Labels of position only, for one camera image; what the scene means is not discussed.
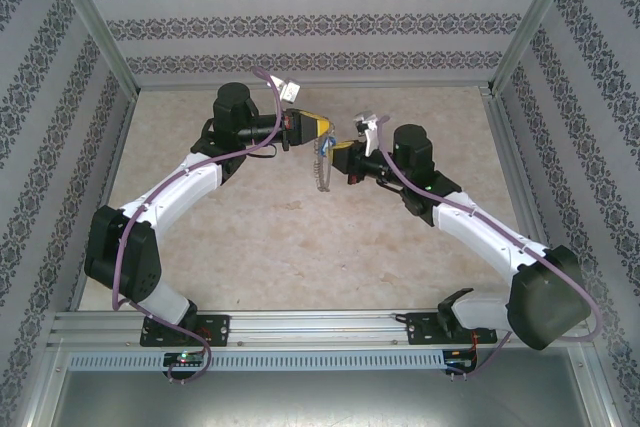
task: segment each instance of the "wallpaper with pattern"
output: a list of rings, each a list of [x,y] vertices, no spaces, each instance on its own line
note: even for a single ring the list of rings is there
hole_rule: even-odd
[[[531,0],[95,0],[142,87],[489,80]]]
[[[640,425],[640,0],[554,0],[502,93],[552,245],[578,254],[623,425]]]
[[[0,426],[67,310],[127,112],[70,0],[0,0]]]

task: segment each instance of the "vented metal panel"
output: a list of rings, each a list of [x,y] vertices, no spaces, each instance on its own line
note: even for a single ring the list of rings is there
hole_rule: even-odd
[[[468,382],[431,370],[215,372],[177,387],[159,372],[70,372],[51,426],[607,425],[589,422],[572,372],[554,347],[505,349]]]
[[[162,352],[90,352],[71,358],[72,372],[158,371]],[[413,370],[445,367],[441,350],[384,350],[369,352],[217,352],[212,371],[331,371],[331,370]],[[180,370],[197,370],[181,367]]]

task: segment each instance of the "black joint housing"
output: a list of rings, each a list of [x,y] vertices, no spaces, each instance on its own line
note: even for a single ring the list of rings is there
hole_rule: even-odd
[[[455,294],[451,294],[438,304],[438,324],[451,339],[465,330],[453,313],[453,304],[456,303],[456,300],[469,292],[473,292],[473,289],[460,289]]]
[[[120,238],[129,222],[121,210],[105,205],[93,215],[84,264],[88,277],[111,289]],[[122,261],[120,293],[138,303],[160,282],[162,269],[155,231],[148,222],[136,222],[127,240]]]
[[[235,133],[246,127],[258,108],[251,100],[249,87],[239,82],[224,84],[213,103],[213,126],[220,132]]]
[[[568,248],[561,245],[548,250],[544,258],[583,285],[578,259]],[[589,317],[589,304],[541,262],[518,270],[511,284],[507,318],[513,332],[532,349],[544,349]]]
[[[419,174],[429,175],[435,169],[433,162],[433,144],[427,137],[424,127],[405,124],[393,133],[393,161],[411,177]]]

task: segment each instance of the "purple cable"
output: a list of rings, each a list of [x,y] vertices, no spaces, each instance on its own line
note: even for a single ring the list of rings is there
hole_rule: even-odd
[[[567,342],[590,342],[593,339],[595,339],[600,334],[600,331],[602,330],[602,324],[603,324],[602,312],[600,311],[600,308],[598,307],[596,302],[593,300],[593,298],[589,295],[589,293],[586,290],[584,290],[576,281],[574,281],[571,277],[569,277],[567,274],[562,272],[560,269],[558,269],[555,265],[553,265],[547,259],[542,257],[540,254],[538,254],[537,252],[534,252],[533,250],[529,249],[523,242],[520,242],[520,240],[518,240],[516,237],[511,235],[506,230],[504,230],[502,227],[500,227],[497,223],[495,223],[493,220],[491,220],[486,215],[482,214],[481,212],[477,212],[474,209],[472,209],[470,207],[467,207],[466,205],[459,204],[458,202],[454,202],[452,200],[445,199],[444,197],[440,197],[439,195],[432,194],[431,192],[428,192],[426,190],[419,189],[418,187],[413,185],[413,183],[411,183],[411,181],[409,179],[407,179],[404,176],[402,171],[398,168],[398,166],[391,159],[391,156],[387,152],[386,146],[384,145],[384,140],[383,140],[383,137],[382,137],[382,126],[386,122],[389,121],[389,118],[390,117],[388,115],[384,115],[377,122],[377,126],[378,126],[378,142],[379,142],[379,146],[380,146],[380,152],[382,152],[384,160],[387,161],[387,164],[389,164],[389,167],[391,168],[393,173],[396,174],[396,176],[402,181],[402,183],[404,185],[406,185],[409,189],[414,191],[416,194],[421,195],[422,197],[426,197],[427,199],[435,200],[436,202],[441,202],[443,204],[450,205],[451,207],[454,207],[454,208],[459,209],[459,210],[461,210],[463,212],[466,212],[469,215],[473,215],[473,216],[479,218],[485,224],[487,224],[489,227],[491,227],[494,231],[496,231],[498,234],[500,234],[502,237],[504,237],[506,240],[511,242],[513,245],[515,245],[518,249],[520,249],[523,252],[526,252],[527,254],[529,254],[531,257],[536,259],[538,262],[540,262],[542,265],[544,265],[546,268],[548,268],[551,272],[553,272],[558,277],[560,277],[563,281],[565,281],[567,284],[569,284],[569,286],[573,290],[575,290],[578,293],[578,295],[580,295],[580,297],[582,297],[589,304],[589,307],[591,307],[591,311],[593,312],[593,315],[596,318],[596,326],[593,329],[593,332],[590,332],[587,335],[583,335],[582,337],[564,337],[563,336],[563,337],[560,337],[560,339],[564,340],[564,341],[567,341]]]
[[[197,334],[195,334],[195,333],[193,333],[193,332],[191,332],[191,331],[189,331],[187,329],[183,329],[182,327],[180,327],[178,325],[172,324],[171,322],[168,322],[168,321],[166,321],[164,319],[156,317],[151,312],[149,312],[148,310],[140,307],[135,302],[131,302],[129,299],[126,299],[126,298],[118,299],[118,297],[120,295],[120,278],[122,276],[122,260],[124,258],[124,250],[127,247],[127,239],[129,238],[129,234],[131,233],[131,229],[133,228],[133,226],[135,225],[136,221],[138,220],[138,217],[140,217],[140,215],[142,215],[142,213],[145,210],[147,210],[148,206],[151,205],[151,202],[153,202],[153,200],[158,195],[160,195],[160,193],[162,193],[162,191],[164,189],[166,189],[169,185],[171,185],[173,182],[175,182],[176,180],[178,180],[182,176],[187,175],[188,172],[195,171],[196,169],[199,169],[200,167],[203,167],[205,165],[213,164],[213,163],[220,162],[220,161],[223,161],[223,160],[233,159],[234,157],[241,157],[243,155],[250,154],[251,152],[255,152],[256,150],[259,150],[259,149],[267,146],[269,144],[269,142],[271,142],[273,140],[273,138],[278,134],[278,129],[279,129],[280,124],[282,122],[282,104],[280,102],[280,92],[278,92],[278,88],[276,87],[276,84],[271,79],[271,75],[269,75],[269,73],[266,70],[264,70],[262,67],[252,67],[251,72],[253,72],[253,75],[258,77],[259,79],[262,79],[262,80],[266,81],[267,84],[269,84],[269,87],[271,87],[271,91],[273,92],[273,95],[275,96],[275,99],[276,99],[276,123],[274,124],[272,132],[264,140],[262,140],[260,143],[258,143],[256,145],[254,145],[253,147],[250,147],[250,148],[245,149],[245,150],[239,150],[237,152],[232,152],[230,154],[219,155],[218,157],[213,157],[211,159],[203,160],[201,162],[193,164],[192,166],[189,167],[188,170],[181,170],[180,172],[176,172],[171,177],[169,177],[167,180],[162,182],[153,192],[151,192],[151,194],[149,194],[149,197],[147,197],[145,199],[145,202],[143,204],[141,204],[140,207],[138,207],[138,209],[133,213],[133,215],[131,216],[131,219],[129,219],[129,222],[127,222],[127,225],[126,225],[126,227],[124,229],[124,232],[122,233],[122,238],[120,239],[120,245],[118,247],[118,254],[116,256],[115,272],[113,274],[113,286],[112,286],[112,296],[111,296],[111,307],[113,308],[113,310],[118,311],[118,310],[120,310],[120,307],[122,307],[122,305],[128,303],[134,309],[136,309],[138,312],[141,312],[142,314],[146,315],[150,319],[155,320],[159,324],[162,324],[165,327],[169,327],[169,328],[171,328],[171,329],[173,329],[173,330],[175,330],[177,332],[180,332],[182,334],[188,335],[189,337],[192,337],[192,338],[196,339],[198,342],[200,342],[202,344],[202,346],[204,347],[204,350],[207,353],[207,361],[205,362],[205,365],[203,366],[203,368],[200,369],[195,374],[193,374],[188,379],[180,380],[181,384],[186,384],[187,382],[191,382],[193,380],[196,380],[201,375],[204,375],[204,373],[207,371],[207,369],[211,365],[211,360],[212,360],[211,347],[209,346],[208,342],[204,338],[200,337],[199,335],[197,335]],[[177,380],[177,379],[174,379],[173,377],[171,377],[171,371],[173,370],[173,368],[176,365],[177,364],[171,365],[169,367],[168,372],[167,372],[167,377],[169,377],[169,381],[170,382],[173,382],[174,380]]]

